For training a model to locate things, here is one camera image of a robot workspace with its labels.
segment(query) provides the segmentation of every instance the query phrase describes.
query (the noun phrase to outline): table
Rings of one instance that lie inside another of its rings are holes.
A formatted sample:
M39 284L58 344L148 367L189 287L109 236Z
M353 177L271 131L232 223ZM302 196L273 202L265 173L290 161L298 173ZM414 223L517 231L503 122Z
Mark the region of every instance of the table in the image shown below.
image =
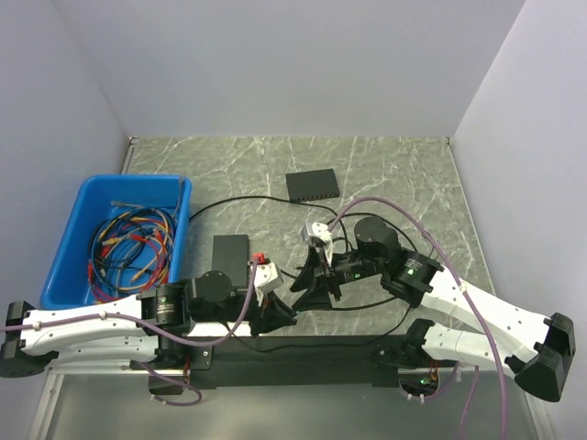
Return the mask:
M190 178L192 213L237 195L287 198L285 173L334 168L340 197L321 204L338 210L363 195L394 200L425 225L462 278L493 291L446 138L144 137L133 139L126 168L129 173ZM355 210L385 216L420 250L430 249L391 208L367 202ZM331 216L319 208L268 200L212 208L190 225L182 276L210 270L213 236L224 234L248 234L251 252L264 252L280 267L295 271L305 261L306 246L300 238L304 221ZM356 222L357 217L345 221L350 237ZM278 294L293 303L299 293L290 293L287 286ZM388 295L378 277L342 286L342 292L341 307L373 303ZM301 313L298 325L275 334L378 335L395 326L405 311L406 305L395 301L357 312ZM417 317L459 326L442 313L420 308L396 333L403 333ZM497 436L499 391L496 377L487 375L468 421L468 432L475 432L478 439ZM538 438L524 393L510 385L512 438ZM455 386L446 400L427 403L423 409L407 405L397 390L367 385L247 387L207 391L205 404L173 412L150 402L144 387L145 378L137 375L65 377L50 438L423 438L428 429L437 438L454 438L469 391L467 386Z

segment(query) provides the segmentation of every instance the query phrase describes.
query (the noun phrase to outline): blue plastic container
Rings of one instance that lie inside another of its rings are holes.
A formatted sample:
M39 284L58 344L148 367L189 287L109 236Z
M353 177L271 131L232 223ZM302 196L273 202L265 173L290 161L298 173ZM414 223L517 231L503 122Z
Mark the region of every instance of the blue plastic container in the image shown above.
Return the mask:
M192 183L181 176L113 174L94 176L85 181L40 296L41 307L58 310L94 303L87 276L88 243L100 224L123 209L113 206L112 202L163 207L175 206L180 199L169 271L169 282L177 281L189 222L191 192ZM146 255L144 262L147 263L152 255Z

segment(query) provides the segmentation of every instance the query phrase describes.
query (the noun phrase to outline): gray marble surface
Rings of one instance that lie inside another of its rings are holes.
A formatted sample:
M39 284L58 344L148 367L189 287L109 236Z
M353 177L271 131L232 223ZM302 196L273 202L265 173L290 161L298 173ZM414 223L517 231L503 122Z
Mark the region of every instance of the gray marble surface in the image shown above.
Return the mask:
M338 210L349 201L377 195L400 204L448 252L460 276L491 292L492 286L447 140L439 137L143 137L133 141L129 173L182 174L193 185L191 211L228 197L264 194L287 198L285 173L334 168L340 197L320 201ZM374 202L356 211L384 215L403 228L418 249L430 245L408 221L391 208ZM304 264L306 246L300 230L306 219L326 221L320 208L268 200L226 203L212 208L191 225L184 256L183 276L210 270L214 235L248 234L251 252L265 252L285 270ZM357 217L346 219L352 237ZM342 251L344 245L337 244ZM277 293L293 303L299 293ZM373 303L388 297L379 277L342 286L337 306ZM358 312L309 312L298 325L273 335L375 335L395 326L406 311L400 300ZM422 307L413 310L397 330L403 333L417 317L459 326L442 313Z

